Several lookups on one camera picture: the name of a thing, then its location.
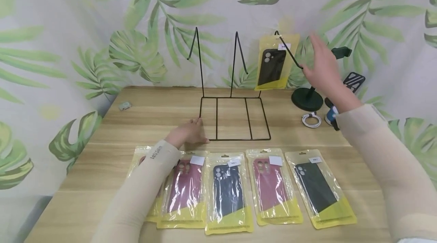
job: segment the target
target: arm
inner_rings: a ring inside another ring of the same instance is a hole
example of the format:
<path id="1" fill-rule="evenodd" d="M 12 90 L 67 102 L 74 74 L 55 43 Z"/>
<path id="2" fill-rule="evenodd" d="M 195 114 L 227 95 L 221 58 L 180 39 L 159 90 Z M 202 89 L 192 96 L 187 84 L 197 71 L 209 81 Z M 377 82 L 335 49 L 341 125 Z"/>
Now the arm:
<path id="1" fill-rule="evenodd" d="M 93 243 L 138 243 L 141 227 L 162 182 L 178 163 L 185 143 L 209 142 L 201 137 L 202 120 L 190 120 L 175 128 L 146 155 L 115 194 L 104 214 Z"/>
<path id="2" fill-rule="evenodd" d="M 314 68 L 304 65 L 308 81 L 333 102 L 343 136 L 362 155 L 382 188 L 390 234 L 437 240 L 437 191 L 420 163 L 390 131 L 371 105 L 344 87 L 334 55 L 311 35 Z"/>

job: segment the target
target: hand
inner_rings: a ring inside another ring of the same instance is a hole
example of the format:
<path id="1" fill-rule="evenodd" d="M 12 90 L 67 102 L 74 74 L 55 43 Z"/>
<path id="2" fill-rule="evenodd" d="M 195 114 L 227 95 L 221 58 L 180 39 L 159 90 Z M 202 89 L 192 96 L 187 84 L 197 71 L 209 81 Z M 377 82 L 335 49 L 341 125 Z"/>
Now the hand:
<path id="1" fill-rule="evenodd" d="M 302 64 L 303 74 L 313 87 L 330 97 L 331 93 L 343 85 L 337 60 L 319 36 L 313 33 L 310 39 L 314 49 L 314 68 Z"/>
<path id="2" fill-rule="evenodd" d="M 209 143 L 209 139 L 203 136 L 203 121 L 202 118 L 192 119 L 189 122 L 179 125 L 165 138 L 165 141 L 176 148 L 187 143 Z"/>

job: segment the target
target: red phone case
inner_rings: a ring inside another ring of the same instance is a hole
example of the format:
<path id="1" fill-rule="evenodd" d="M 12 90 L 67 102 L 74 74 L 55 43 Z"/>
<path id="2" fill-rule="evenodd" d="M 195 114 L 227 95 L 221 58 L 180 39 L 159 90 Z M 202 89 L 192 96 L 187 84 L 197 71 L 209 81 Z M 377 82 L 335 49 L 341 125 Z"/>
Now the red phone case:
<path id="1" fill-rule="evenodd" d="M 253 161 L 255 182 L 258 190 L 261 211 L 273 208 L 287 201 L 287 192 L 282 178 L 281 167 L 270 165 L 270 160 L 256 159 Z"/>
<path id="2" fill-rule="evenodd" d="M 197 206 L 201 192 L 202 166 L 181 160 L 173 169 L 173 182 L 167 212 Z"/>

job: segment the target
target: plastic packaging bag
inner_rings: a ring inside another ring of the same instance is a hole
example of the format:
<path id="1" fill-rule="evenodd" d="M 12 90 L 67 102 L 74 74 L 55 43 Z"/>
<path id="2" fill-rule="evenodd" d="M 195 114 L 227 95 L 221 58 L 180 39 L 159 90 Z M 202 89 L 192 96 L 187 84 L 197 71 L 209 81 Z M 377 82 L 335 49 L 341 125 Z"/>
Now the plastic packaging bag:
<path id="1" fill-rule="evenodd" d="M 319 150 L 285 153 L 314 228 L 357 223 L 348 200 Z"/>
<path id="2" fill-rule="evenodd" d="M 281 149 L 247 150 L 246 157 L 258 225 L 302 223 Z"/>
<path id="3" fill-rule="evenodd" d="M 158 229 L 205 228 L 202 173 L 207 151 L 182 152 L 164 186 Z"/>
<path id="4" fill-rule="evenodd" d="M 152 149 L 152 147 L 146 146 L 136 146 L 134 156 L 132 158 L 132 162 L 130 163 L 129 172 L 127 172 L 127 178 L 130 177 L 132 172 L 135 170 L 138 165 L 140 165 L 143 160 L 146 158 L 147 153 Z M 155 197 L 155 201 L 153 202 L 152 207 L 150 208 L 149 213 L 147 214 L 146 221 L 158 223 L 159 215 L 161 212 L 161 203 L 162 203 L 162 193 L 163 187 L 159 189 L 158 194 Z"/>
<path id="5" fill-rule="evenodd" d="M 296 53 L 299 34 L 263 36 L 259 40 L 258 79 L 255 90 L 285 88 L 293 59 L 279 37 L 282 37 L 291 53 Z"/>
<path id="6" fill-rule="evenodd" d="M 211 153 L 204 172 L 205 233 L 253 232 L 244 153 Z"/>

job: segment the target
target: wooden table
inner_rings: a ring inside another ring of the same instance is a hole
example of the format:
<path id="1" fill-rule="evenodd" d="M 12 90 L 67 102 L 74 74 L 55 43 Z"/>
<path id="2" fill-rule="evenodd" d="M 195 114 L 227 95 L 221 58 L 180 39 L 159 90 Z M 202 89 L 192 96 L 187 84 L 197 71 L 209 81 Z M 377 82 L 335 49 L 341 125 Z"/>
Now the wooden table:
<path id="1" fill-rule="evenodd" d="M 249 93 L 257 95 L 251 90 L 234 90 L 233 96 Z M 229 90 L 206 88 L 205 94 L 225 96 Z M 200 88 L 128 87 L 121 91 L 26 242 L 89 242 L 126 178 L 135 146 L 154 145 L 170 129 L 198 116 L 201 95 Z M 144 223 L 140 242 L 389 242 L 382 192 L 361 156 L 327 123 L 316 129 L 304 127 L 301 118 L 305 111 L 292 104 L 290 95 L 290 90 L 264 91 L 261 95 L 271 140 L 212 142 L 185 149 L 223 152 L 281 148 L 285 152 L 317 148 L 351 203 L 358 224 L 316 230 L 299 196 L 303 224 L 255 224 L 252 234 L 206 236 L 201 229 L 157 230 L 154 223 Z M 121 112 L 118 105 L 124 101 L 133 106 Z M 248 103 L 253 137 L 265 137 L 264 116 L 259 103 L 253 101 Z M 219 99 L 218 107 L 219 137 L 250 137 L 244 100 Z M 327 111 L 324 106 L 319 115 L 324 117 Z M 213 138 L 215 99 L 204 99 L 202 117 L 207 137 Z"/>

